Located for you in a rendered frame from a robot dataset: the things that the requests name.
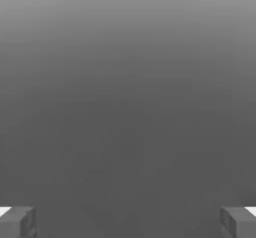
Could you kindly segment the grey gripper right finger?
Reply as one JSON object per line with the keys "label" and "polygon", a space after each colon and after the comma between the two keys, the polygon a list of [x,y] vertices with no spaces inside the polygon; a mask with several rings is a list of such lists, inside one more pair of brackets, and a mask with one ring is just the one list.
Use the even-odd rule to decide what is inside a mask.
{"label": "grey gripper right finger", "polygon": [[219,221],[223,238],[256,238],[256,206],[221,207]]}

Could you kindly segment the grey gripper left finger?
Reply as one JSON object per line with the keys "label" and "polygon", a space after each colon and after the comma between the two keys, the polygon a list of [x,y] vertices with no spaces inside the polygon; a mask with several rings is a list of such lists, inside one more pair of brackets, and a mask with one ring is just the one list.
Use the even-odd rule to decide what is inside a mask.
{"label": "grey gripper left finger", "polygon": [[0,238],[38,238],[36,208],[0,206]]}

